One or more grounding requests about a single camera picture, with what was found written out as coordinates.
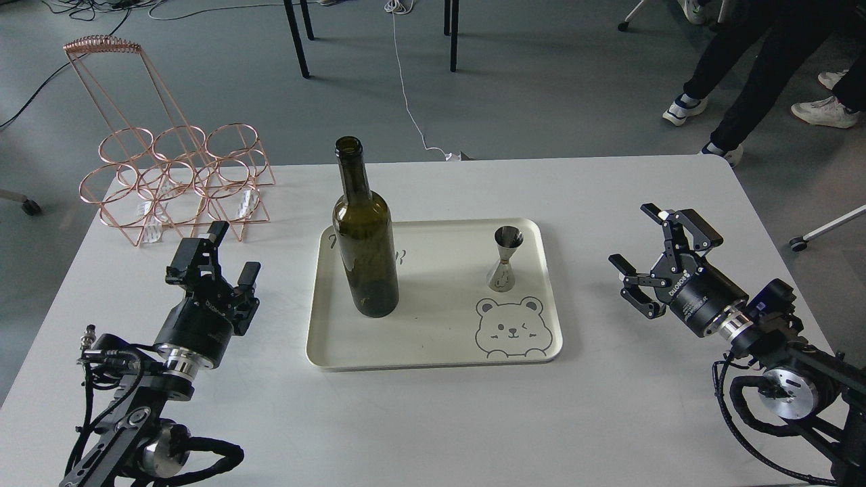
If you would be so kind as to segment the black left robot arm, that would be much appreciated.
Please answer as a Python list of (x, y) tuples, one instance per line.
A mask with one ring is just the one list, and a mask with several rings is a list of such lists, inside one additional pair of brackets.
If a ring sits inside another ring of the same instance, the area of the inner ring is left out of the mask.
[(85, 373), (85, 419), (62, 486), (180, 486), (231, 471), (244, 459), (236, 444), (191, 435), (161, 416), (168, 401), (191, 400), (201, 368), (219, 367), (233, 336), (244, 335), (260, 304), (254, 295), (259, 262), (247, 262), (235, 286), (221, 274), (219, 246), (229, 223), (181, 240), (165, 281), (183, 298), (154, 345), (87, 327), (78, 363)]

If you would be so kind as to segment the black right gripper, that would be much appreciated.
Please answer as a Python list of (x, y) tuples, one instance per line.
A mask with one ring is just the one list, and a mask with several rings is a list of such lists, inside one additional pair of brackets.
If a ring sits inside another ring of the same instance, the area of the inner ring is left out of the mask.
[[(723, 236), (693, 209), (660, 210), (653, 203), (642, 204), (640, 209), (662, 226), (664, 268), (681, 273), (669, 279), (653, 277), (637, 273), (621, 254), (609, 255), (609, 262), (618, 269), (624, 284), (620, 295), (649, 319), (662, 317), (668, 306), (695, 335), (709, 335), (710, 326), (725, 308), (748, 299), (748, 294), (726, 275), (703, 263), (706, 253), (723, 244)], [(650, 299), (641, 287), (664, 287), (660, 289), (662, 303)]]

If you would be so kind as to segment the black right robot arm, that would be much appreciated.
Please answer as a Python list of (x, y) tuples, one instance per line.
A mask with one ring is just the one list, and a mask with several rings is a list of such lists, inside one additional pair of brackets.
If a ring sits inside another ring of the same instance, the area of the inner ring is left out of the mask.
[[(609, 257), (624, 287), (621, 296), (644, 317), (666, 311), (695, 335), (718, 335), (728, 354), (712, 365), (714, 395), (733, 437), (771, 469), (810, 485), (863, 486), (864, 370), (800, 336), (795, 295), (774, 279), (749, 299), (706, 261), (723, 237), (691, 209), (641, 206), (663, 231), (663, 251), (649, 273), (638, 273), (620, 254)], [(759, 453), (734, 425), (777, 438), (798, 436), (831, 462), (831, 478), (784, 468)]]

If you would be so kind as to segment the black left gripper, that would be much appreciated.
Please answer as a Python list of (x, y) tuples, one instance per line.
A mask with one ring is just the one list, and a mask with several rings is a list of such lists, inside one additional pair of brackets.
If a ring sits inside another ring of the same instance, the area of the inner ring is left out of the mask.
[(217, 220), (204, 234), (184, 237), (165, 268), (165, 283), (195, 291), (187, 292), (171, 309), (154, 340), (155, 349), (164, 356), (182, 348), (202, 358), (205, 367), (217, 368), (230, 339), (248, 332), (260, 304), (254, 295), (260, 262), (245, 262), (233, 289), (204, 287), (205, 281), (225, 282), (219, 246), (228, 230), (227, 221)]

